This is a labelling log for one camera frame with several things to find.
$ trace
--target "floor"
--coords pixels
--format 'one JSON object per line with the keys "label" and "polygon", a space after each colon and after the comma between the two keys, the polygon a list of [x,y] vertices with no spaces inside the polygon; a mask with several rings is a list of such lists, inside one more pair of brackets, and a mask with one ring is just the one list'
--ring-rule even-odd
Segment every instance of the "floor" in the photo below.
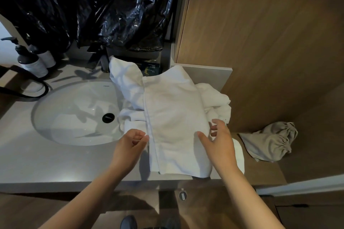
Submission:
{"label": "floor", "polygon": [[[160,226],[160,221],[171,215],[180,215],[183,229],[242,228],[225,187],[186,190],[184,201],[179,197],[180,192],[116,192],[92,228],[119,228],[122,218],[128,214],[135,216],[139,229]],[[0,194],[0,228],[38,228],[75,195]]]}

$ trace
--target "wooden wall panel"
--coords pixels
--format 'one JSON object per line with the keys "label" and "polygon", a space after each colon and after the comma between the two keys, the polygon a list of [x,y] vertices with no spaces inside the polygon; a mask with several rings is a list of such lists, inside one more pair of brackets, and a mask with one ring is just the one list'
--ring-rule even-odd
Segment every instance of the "wooden wall panel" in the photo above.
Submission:
{"label": "wooden wall panel", "polygon": [[344,83],[293,121],[299,135],[278,162],[286,181],[344,174]]}
{"label": "wooden wall panel", "polygon": [[232,67],[232,131],[290,121],[344,81],[344,0],[190,0],[178,63]]}

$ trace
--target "wooden cabinet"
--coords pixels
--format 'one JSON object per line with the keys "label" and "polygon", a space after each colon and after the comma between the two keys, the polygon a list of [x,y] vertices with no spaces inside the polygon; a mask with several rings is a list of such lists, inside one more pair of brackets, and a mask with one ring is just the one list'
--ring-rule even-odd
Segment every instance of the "wooden cabinet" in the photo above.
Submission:
{"label": "wooden cabinet", "polygon": [[233,131],[291,121],[344,81],[344,0],[182,2],[175,61],[233,68]]}

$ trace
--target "white sink basin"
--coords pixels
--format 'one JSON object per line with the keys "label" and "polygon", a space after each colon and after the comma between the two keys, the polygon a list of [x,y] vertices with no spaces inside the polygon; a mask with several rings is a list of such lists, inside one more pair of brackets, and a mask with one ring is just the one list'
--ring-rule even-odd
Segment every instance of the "white sink basin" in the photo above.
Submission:
{"label": "white sink basin", "polygon": [[110,80],[81,81],[41,98],[32,123],[45,138],[62,144],[90,146],[118,140],[117,116],[123,95]]}

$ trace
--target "black faucet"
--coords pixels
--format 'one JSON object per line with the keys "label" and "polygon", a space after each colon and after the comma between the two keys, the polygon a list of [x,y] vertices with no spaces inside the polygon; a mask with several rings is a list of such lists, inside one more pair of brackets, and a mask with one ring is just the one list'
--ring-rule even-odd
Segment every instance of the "black faucet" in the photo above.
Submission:
{"label": "black faucet", "polygon": [[86,69],[89,70],[90,72],[94,71],[94,69],[97,67],[99,62],[101,62],[101,71],[103,73],[109,73],[110,68],[110,60],[109,56],[106,51],[106,47],[101,44],[92,44],[90,47],[87,49],[87,52],[93,53],[91,58],[88,60],[86,64]]}

